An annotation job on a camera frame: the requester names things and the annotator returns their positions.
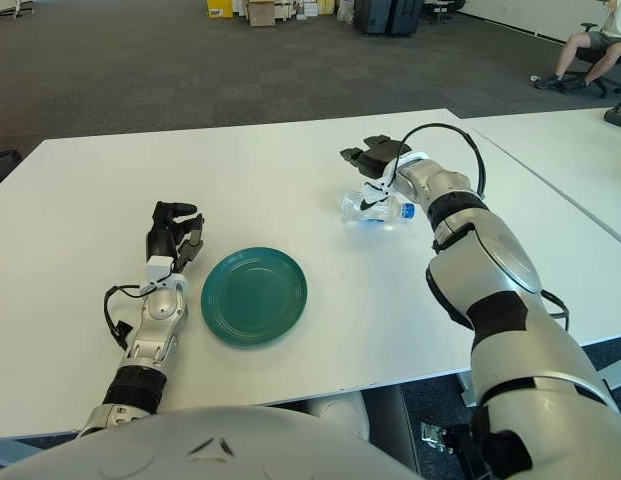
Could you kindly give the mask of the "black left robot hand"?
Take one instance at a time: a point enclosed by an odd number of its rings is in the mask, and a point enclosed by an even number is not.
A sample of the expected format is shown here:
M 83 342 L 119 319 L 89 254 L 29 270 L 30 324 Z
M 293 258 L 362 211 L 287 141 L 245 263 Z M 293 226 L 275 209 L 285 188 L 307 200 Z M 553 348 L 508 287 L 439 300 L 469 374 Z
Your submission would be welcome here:
M 173 260 L 172 271 L 182 273 L 203 246 L 203 215 L 192 204 L 159 201 L 152 220 L 146 235 L 146 259 L 169 257 Z

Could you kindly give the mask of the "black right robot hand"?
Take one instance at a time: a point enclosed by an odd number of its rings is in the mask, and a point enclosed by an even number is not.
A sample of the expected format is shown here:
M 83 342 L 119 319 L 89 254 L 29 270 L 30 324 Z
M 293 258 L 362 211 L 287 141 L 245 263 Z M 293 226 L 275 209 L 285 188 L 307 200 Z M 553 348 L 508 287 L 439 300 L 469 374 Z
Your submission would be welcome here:
M 360 209 L 368 210 L 390 196 L 397 160 L 412 151 L 410 146 L 386 135 L 364 139 L 365 150 L 352 147 L 339 152 L 341 158 L 366 178 L 361 189 Z

